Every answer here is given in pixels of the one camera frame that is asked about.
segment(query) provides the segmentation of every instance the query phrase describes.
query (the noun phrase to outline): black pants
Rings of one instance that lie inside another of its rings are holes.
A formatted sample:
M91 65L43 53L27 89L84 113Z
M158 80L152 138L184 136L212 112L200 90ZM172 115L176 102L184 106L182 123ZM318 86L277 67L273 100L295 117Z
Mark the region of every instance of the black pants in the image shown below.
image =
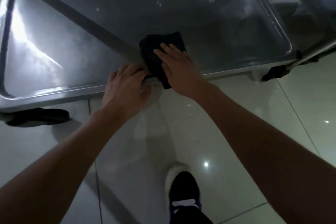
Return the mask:
M170 220L170 224L186 223L213 224L211 220L195 206L181 207Z

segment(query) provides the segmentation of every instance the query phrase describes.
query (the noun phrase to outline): person's left hand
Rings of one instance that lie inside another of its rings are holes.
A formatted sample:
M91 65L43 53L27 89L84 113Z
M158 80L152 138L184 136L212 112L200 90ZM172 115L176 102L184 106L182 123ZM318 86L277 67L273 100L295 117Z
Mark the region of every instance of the person's left hand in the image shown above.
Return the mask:
M152 93L151 86L141 89L141 82L147 74L135 64L122 66L111 73L103 96L103 110L112 116L117 115L123 122L140 112Z

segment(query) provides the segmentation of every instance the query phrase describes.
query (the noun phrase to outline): forearm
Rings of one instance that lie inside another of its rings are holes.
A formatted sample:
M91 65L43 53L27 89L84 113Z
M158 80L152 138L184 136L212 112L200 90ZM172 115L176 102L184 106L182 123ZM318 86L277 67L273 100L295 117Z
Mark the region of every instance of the forearm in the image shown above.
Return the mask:
M0 189L4 223L59 223L88 169L121 127L103 111Z
M207 84L199 92L196 102L286 222L335 222L333 166L229 99L218 87ZM323 211L317 213L320 205Z

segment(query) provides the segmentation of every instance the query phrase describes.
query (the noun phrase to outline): black shoe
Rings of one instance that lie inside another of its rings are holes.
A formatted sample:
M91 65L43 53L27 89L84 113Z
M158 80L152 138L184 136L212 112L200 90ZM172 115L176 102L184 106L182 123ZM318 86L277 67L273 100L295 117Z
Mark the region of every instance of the black shoe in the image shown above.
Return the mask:
M197 207L202 210L200 190L188 169L187 165L177 163L168 172L165 190L170 218L181 207Z

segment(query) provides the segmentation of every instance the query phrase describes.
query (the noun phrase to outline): dark cleaning cloth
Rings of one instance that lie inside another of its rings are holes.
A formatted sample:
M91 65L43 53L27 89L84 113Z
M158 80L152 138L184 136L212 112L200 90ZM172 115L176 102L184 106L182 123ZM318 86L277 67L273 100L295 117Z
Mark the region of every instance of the dark cleaning cloth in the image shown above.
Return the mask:
M147 35L139 43L141 55L145 60L150 73L162 82L164 89L170 89L171 86L161 66L162 60L153 52L154 49L163 51L160 47L161 43L165 43L166 45L173 44L182 52L186 50L186 47L184 46L180 32L175 32L169 35Z

